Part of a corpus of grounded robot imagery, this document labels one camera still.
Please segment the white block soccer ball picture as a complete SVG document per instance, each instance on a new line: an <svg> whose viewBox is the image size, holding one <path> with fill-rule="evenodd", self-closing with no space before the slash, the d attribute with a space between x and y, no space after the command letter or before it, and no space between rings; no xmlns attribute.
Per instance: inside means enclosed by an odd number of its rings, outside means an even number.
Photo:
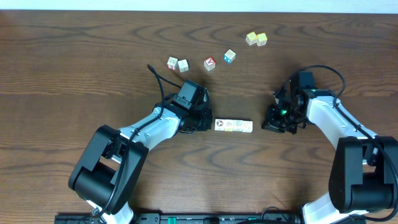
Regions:
<svg viewBox="0 0 398 224"><path fill-rule="evenodd" d="M215 131L224 131L225 120L215 119Z"/></svg>

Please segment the green edged alphabet block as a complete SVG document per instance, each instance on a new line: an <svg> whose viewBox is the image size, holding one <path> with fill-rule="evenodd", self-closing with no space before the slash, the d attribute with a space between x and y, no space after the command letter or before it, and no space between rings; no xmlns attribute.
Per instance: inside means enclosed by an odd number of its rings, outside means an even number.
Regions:
<svg viewBox="0 0 398 224"><path fill-rule="evenodd" d="M224 120L224 131L233 131L234 130L234 120L226 119Z"/></svg>

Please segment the white block dragonfly picture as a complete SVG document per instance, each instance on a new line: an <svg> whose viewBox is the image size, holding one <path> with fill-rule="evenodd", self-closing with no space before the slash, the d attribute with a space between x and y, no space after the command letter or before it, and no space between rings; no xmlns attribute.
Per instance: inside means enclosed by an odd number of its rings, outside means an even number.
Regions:
<svg viewBox="0 0 398 224"><path fill-rule="evenodd" d="M252 121L243 121L243 132L251 133L253 131L253 123Z"/></svg>

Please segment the white block red edge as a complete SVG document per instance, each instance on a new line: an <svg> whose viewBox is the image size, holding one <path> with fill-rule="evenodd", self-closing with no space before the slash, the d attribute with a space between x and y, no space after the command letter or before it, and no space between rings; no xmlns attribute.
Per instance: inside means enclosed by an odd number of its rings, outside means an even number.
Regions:
<svg viewBox="0 0 398 224"><path fill-rule="evenodd" d="M242 132L244 129L244 121L234 119L233 120L233 131Z"/></svg>

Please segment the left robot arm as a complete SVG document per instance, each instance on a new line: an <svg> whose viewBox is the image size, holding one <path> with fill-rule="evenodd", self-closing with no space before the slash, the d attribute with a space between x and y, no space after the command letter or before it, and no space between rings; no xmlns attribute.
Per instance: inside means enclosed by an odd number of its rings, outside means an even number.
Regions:
<svg viewBox="0 0 398 224"><path fill-rule="evenodd" d="M207 131L212 124L207 104L186 109L156 104L152 113L125 128L99 127L68 181L70 189L92 207L91 222L129 223L128 200L151 149L177 133Z"/></svg>

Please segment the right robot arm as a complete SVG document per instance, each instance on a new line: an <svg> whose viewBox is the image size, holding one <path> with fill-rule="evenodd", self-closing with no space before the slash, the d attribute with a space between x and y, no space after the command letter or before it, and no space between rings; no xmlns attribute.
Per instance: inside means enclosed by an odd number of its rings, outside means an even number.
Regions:
<svg viewBox="0 0 398 224"><path fill-rule="evenodd" d="M314 124L335 148L328 192L301 209L302 223L386 222L397 215L397 140L355 119L331 90L274 93L262 128L295 134Z"/></svg>

